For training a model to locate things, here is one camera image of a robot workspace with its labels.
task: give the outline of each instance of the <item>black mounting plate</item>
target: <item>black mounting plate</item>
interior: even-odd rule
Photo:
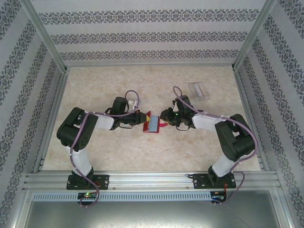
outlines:
[[[227,189],[235,189],[237,187],[232,173],[220,177],[215,185],[212,185],[207,173],[195,173],[188,175],[188,177],[193,179],[194,189],[223,189],[225,183],[227,184]]]
[[[93,182],[97,184],[99,190],[108,190],[109,186],[109,175],[94,175]],[[86,188],[84,186],[78,186],[75,183],[75,178],[73,175],[69,175],[66,184],[67,190],[95,190],[95,187],[91,185],[90,187]]]

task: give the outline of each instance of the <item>striped wall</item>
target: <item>striped wall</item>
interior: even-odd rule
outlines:
[[[304,227],[304,0],[278,0],[238,69],[272,170]]]
[[[32,172],[61,73],[18,0],[0,2],[0,228]]]
[[[231,64],[265,0],[34,0],[67,66]]]

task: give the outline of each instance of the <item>beige floor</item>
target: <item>beige floor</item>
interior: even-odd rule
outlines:
[[[43,169],[72,169],[56,132],[75,106],[104,112],[116,96],[124,96],[127,90],[134,89],[142,101],[140,110],[160,115],[175,98],[174,85],[190,96],[188,82],[203,82],[210,95],[210,100],[192,102],[195,108],[214,114],[245,116],[230,66],[73,67]],[[222,154],[216,133],[202,129],[180,132],[172,126],[161,128],[159,133],[143,133],[142,125],[130,130],[95,130],[86,148],[94,170],[106,171],[206,171]],[[243,162],[236,170],[259,171],[257,157]]]

